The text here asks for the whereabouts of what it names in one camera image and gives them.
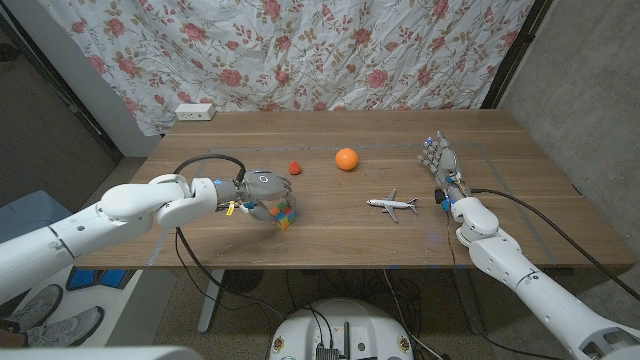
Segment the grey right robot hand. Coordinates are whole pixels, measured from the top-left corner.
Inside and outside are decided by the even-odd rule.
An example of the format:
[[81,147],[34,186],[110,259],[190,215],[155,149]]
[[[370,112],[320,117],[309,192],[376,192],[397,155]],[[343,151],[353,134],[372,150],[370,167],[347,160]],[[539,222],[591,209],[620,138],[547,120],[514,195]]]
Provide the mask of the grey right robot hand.
[[433,173],[437,186],[445,195],[453,202],[470,197],[471,190],[462,179],[456,154],[446,137],[438,131],[437,138],[429,137],[423,146],[418,159]]

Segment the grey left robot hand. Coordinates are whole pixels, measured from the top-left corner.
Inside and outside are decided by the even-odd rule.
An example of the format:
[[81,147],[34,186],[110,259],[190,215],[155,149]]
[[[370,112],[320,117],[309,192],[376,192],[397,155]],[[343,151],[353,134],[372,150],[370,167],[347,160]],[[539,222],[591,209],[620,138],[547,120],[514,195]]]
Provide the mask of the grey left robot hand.
[[291,183],[283,176],[271,171],[251,171],[244,175],[241,182],[236,180],[215,180],[219,204],[229,201],[252,203],[248,214],[259,221],[274,222],[275,216],[263,204],[264,200],[283,199],[289,206],[296,206],[296,197]]

